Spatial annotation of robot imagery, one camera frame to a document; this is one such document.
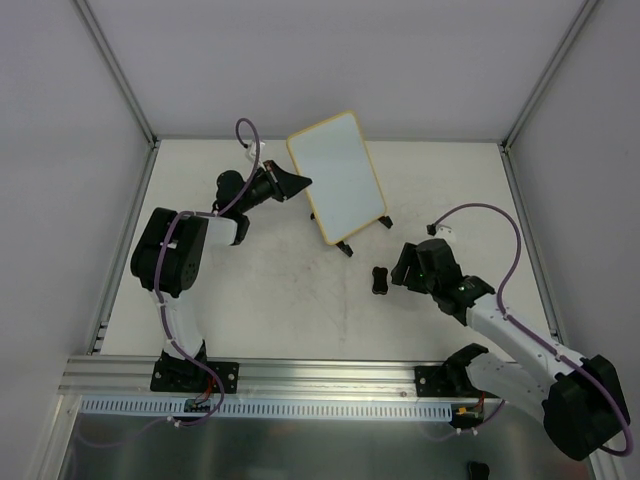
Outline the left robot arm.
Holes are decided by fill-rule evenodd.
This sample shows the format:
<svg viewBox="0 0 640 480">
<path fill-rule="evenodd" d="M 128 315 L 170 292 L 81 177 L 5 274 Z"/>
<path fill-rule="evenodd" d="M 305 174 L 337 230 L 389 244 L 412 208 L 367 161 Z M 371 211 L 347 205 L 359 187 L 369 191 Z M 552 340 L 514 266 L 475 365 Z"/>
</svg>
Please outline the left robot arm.
<svg viewBox="0 0 640 480">
<path fill-rule="evenodd" d="M 197 390 L 209 377 L 202 359 L 205 340 L 186 300 L 205 249 L 239 245 L 250 226 L 249 210 L 270 199 L 283 203 L 311 185 L 310 178 L 267 160 L 254 167 L 248 179 L 235 170 L 220 174 L 210 212 L 153 210 L 134 248 L 130 269 L 154 299 L 166 338 L 163 353 L 178 360 L 173 374 L 185 389 Z"/>
</svg>

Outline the black felt whiteboard eraser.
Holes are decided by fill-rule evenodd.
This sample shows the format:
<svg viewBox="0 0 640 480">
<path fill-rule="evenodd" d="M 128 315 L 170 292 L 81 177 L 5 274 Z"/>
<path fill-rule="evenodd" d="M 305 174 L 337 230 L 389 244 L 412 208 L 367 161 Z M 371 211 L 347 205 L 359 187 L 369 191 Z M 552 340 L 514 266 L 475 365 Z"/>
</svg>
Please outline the black felt whiteboard eraser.
<svg viewBox="0 0 640 480">
<path fill-rule="evenodd" d="M 375 266 L 372 269 L 372 293 L 374 295 L 386 295 L 389 291 L 388 269 L 386 267 Z"/>
</svg>

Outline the yellow framed whiteboard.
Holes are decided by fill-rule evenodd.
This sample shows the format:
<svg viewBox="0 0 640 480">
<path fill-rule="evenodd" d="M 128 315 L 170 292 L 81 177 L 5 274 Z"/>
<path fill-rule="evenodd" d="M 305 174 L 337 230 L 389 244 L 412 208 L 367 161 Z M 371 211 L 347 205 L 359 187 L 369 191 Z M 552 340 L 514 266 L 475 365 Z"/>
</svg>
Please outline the yellow framed whiteboard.
<svg viewBox="0 0 640 480">
<path fill-rule="evenodd" d="M 357 115 L 347 110 L 292 134 L 286 147 L 307 187 L 314 220 L 336 246 L 378 218 L 387 204 Z"/>
</svg>

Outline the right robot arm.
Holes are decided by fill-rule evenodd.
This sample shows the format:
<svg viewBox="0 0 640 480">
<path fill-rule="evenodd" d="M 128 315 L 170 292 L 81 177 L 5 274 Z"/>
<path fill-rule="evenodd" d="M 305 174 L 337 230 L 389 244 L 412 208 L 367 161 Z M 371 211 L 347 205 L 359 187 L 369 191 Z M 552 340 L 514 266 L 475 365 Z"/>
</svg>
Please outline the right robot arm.
<svg viewBox="0 0 640 480">
<path fill-rule="evenodd" d="M 396 286 L 430 296 L 438 308 L 510 356 L 501 360 L 472 343 L 450 355 L 426 380 L 458 396 L 492 394 L 540 422 L 552 443 L 573 460 L 605 450 L 617 434 L 633 448 L 630 415 L 614 365 L 587 358 L 516 319 L 495 289 L 462 273 L 439 238 L 404 244 L 391 271 Z"/>
</svg>

